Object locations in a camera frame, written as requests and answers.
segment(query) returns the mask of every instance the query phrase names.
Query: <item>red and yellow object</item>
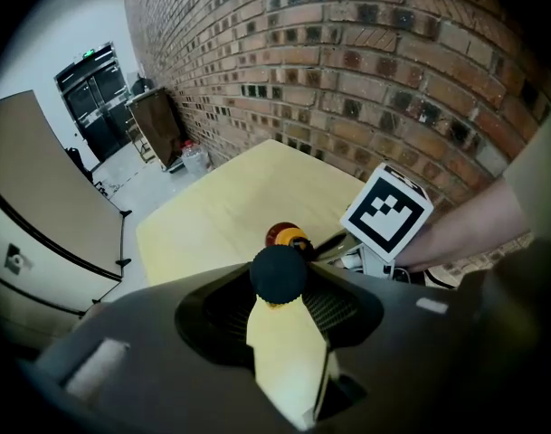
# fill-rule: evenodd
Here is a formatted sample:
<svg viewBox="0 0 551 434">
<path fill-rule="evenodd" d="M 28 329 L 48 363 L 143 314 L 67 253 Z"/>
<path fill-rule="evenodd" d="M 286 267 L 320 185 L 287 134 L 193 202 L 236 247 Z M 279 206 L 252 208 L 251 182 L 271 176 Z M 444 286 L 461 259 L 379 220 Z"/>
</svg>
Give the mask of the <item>red and yellow object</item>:
<svg viewBox="0 0 551 434">
<path fill-rule="evenodd" d="M 308 235 L 300 227 L 290 222 L 276 223 L 267 231 L 265 246 L 274 244 L 299 247 L 301 250 L 311 248 Z"/>
</svg>

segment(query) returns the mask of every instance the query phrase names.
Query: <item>brick wall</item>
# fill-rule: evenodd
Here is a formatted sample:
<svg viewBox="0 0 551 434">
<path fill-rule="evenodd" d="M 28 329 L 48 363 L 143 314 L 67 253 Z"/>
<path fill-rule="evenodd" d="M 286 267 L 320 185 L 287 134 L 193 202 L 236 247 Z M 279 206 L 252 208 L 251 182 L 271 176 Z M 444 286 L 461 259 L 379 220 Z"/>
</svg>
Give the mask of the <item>brick wall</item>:
<svg viewBox="0 0 551 434">
<path fill-rule="evenodd" d="M 551 109 L 498 0 L 125 0 L 137 57 L 220 164 L 274 138 L 366 180 L 389 160 L 437 213 Z"/>
</svg>

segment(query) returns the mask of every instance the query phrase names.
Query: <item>black trim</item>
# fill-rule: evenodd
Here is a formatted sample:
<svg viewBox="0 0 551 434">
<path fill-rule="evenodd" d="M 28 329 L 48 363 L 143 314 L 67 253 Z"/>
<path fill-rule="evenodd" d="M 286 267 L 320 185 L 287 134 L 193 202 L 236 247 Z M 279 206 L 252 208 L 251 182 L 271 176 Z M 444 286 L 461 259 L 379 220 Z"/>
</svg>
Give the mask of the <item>black trim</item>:
<svg viewBox="0 0 551 434">
<path fill-rule="evenodd" d="M 432 283 L 435 283 L 436 285 L 446 289 L 455 289 L 453 285 L 449 285 L 448 283 L 444 283 L 443 281 L 438 280 L 428 269 L 426 269 L 424 273 L 428 276 Z"/>
<path fill-rule="evenodd" d="M 102 165 L 102 163 L 101 163 L 101 162 L 98 162 L 94 167 L 91 168 L 90 172 L 91 172 L 92 174 L 94 174 L 94 173 L 98 170 L 98 168 L 99 168 L 101 165 Z"/>
<path fill-rule="evenodd" d="M 337 235 L 329 238 L 329 240 L 324 241 L 322 244 L 319 244 L 319 246 L 315 248 L 313 258 L 317 259 L 320 255 L 325 254 L 327 251 L 333 250 L 334 248 L 339 246 L 339 244 L 343 242 L 346 237 L 347 233 L 345 231 L 341 231 Z"/>
<path fill-rule="evenodd" d="M 108 294 L 110 294 L 110 293 L 112 292 L 113 289 L 117 288 L 117 287 L 120 285 L 120 283 L 121 283 L 121 282 L 119 282 L 119 283 L 117 283 L 116 285 L 114 285 L 112 288 L 110 288 L 108 291 L 106 291 L 106 292 L 105 292 L 101 297 L 99 297 L 98 299 L 92 299 L 92 302 L 94 303 L 94 304 L 92 304 L 92 306 L 94 306 L 95 304 L 100 304 L 100 303 L 102 303 L 102 299 L 103 299 L 104 297 L 106 297 Z"/>
<path fill-rule="evenodd" d="M 99 52 L 100 50 L 103 50 L 105 49 L 106 47 L 110 47 L 111 49 L 114 48 L 114 44 L 112 42 L 106 42 L 104 43 L 103 45 L 99 46 L 99 47 L 96 47 L 96 48 L 93 48 L 92 50 L 94 50 L 94 53 L 97 53 Z M 64 75 L 66 72 L 68 72 L 70 69 L 72 69 L 74 66 L 76 66 L 77 64 L 80 64 L 81 62 L 85 61 L 86 58 L 84 58 L 83 56 L 81 56 L 77 61 L 74 61 L 74 62 L 71 62 L 68 66 L 66 66 L 64 69 L 62 69 L 60 72 L 58 72 L 55 76 L 54 76 L 54 79 L 55 80 L 58 80 L 59 77 L 61 77 L 62 75 Z"/>
<path fill-rule="evenodd" d="M 122 217 L 122 223 L 120 224 L 120 258 L 124 259 L 124 256 L 122 255 L 122 250 L 124 249 L 124 224 L 126 222 L 126 217 Z M 120 266 L 120 277 L 124 277 L 124 267 Z"/>
<path fill-rule="evenodd" d="M 49 250 L 53 250 L 56 254 L 59 254 L 60 256 L 64 257 L 65 259 L 69 260 L 73 264 L 78 265 L 79 267 L 82 267 L 83 269 L 89 270 L 92 273 L 96 273 L 97 275 L 100 275 L 105 278 L 110 278 L 115 281 L 122 281 L 122 276 L 117 275 L 116 273 L 111 273 L 109 271 L 106 271 L 104 269 L 101 269 L 100 267 L 96 267 L 95 265 L 90 264 L 88 261 L 79 258 L 78 256 L 72 254 L 71 252 L 64 249 L 62 246 L 56 244 L 52 240 L 50 240 L 47 236 L 45 236 L 43 233 L 41 233 L 39 230 L 37 230 L 31 223 L 29 223 L 24 217 L 22 217 L 0 194 L 0 209 L 4 211 L 4 213 L 12 219 L 12 221 L 18 225 L 21 229 L 26 231 L 32 238 L 39 241 L 41 244 L 43 244 L 46 248 Z"/>
<path fill-rule="evenodd" d="M 115 263 L 116 265 L 120 265 L 122 268 L 125 268 L 130 262 L 132 262 L 132 259 L 121 259 L 117 260 Z"/>
<path fill-rule="evenodd" d="M 16 288 L 13 284 L 8 283 L 4 279 L 0 278 L 0 283 L 4 285 L 6 288 L 12 289 L 13 292 L 18 293 L 21 296 L 27 297 L 28 299 L 31 299 L 32 301 L 37 302 L 38 304 L 42 304 L 43 306 L 55 308 L 57 310 L 61 310 L 62 312 L 67 312 L 69 314 L 73 314 L 77 316 L 84 316 L 86 314 L 86 312 L 81 312 L 80 310 L 73 310 L 68 307 L 58 306 L 57 304 L 54 304 L 47 300 L 40 299 L 39 297 L 33 296 L 30 293 L 26 293 L 25 291 L 22 291 L 20 288 Z"/>
<path fill-rule="evenodd" d="M 82 77 L 81 79 L 78 79 L 76 80 L 76 82 L 74 82 L 70 87 L 68 87 L 67 89 L 63 90 L 62 88 L 60 88 L 60 92 L 62 93 L 62 95 L 66 95 L 68 94 L 72 89 L 75 89 L 76 87 L 78 87 L 81 83 L 83 83 L 85 80 L 87 80 L 87 78 L 89 78 L 90 76 L 96 74 L 98 71 L 100 70 L 103 70 L 105 68 L 108 68 L 111 64 L 115 64 L 116 63 L 116 59 L 113 59 L 113 60 L 110 60 L 110 61 L 105 61 L 103 62 L 100 66 L 97 66 L 96 68 L 94 68 L 92 71 L 88 72 L 87 74 L 84 75 L 84 77 Z"/>
</svg>

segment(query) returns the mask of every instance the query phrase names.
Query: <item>wooden table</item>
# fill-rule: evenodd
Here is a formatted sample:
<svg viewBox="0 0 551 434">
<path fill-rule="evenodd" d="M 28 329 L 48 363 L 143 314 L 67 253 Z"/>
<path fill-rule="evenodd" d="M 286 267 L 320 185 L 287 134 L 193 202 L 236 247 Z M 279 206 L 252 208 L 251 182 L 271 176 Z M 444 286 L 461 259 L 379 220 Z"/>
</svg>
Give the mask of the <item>wooden table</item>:
<svg viewBox="0 0 551 434">
<path fill-rule="evenodd" d="M 191 184 L 137 228 L 150 285 L 247 262 L 267 230 L 292 222 L 317 246 L 364 184 L 273 140 Z"/>
</svg>

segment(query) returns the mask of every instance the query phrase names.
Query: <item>black and white marker cube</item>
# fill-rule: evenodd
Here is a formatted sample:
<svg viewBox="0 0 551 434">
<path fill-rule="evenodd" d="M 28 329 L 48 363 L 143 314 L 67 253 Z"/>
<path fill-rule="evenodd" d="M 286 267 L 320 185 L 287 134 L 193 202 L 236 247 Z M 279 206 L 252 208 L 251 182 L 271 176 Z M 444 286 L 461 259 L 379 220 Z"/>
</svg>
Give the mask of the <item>black and white marker cube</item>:
<svg viewBox="0 0 551 434">
<path fill-rule="evenodd" d="M 424 189 L 380 164 L 341 218 L 341 224 L 385 262 L 391 262 L 433 211 Z"/>
</svg>

